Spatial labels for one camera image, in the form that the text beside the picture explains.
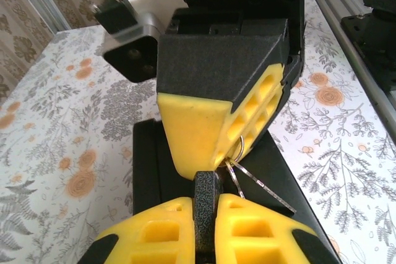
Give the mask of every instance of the table surface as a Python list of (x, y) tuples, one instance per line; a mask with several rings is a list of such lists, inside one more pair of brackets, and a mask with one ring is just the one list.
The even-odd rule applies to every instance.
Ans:
[[(315, 0), (306, 21), (270, 132), (344, 263), (396, 263), (396, 147)], [(132, 126), (159, 119), (155, 81), (109, 66), (103, 33), (58, 33), (1, 108), (0, 262), (77, 263), (132, 213)]]

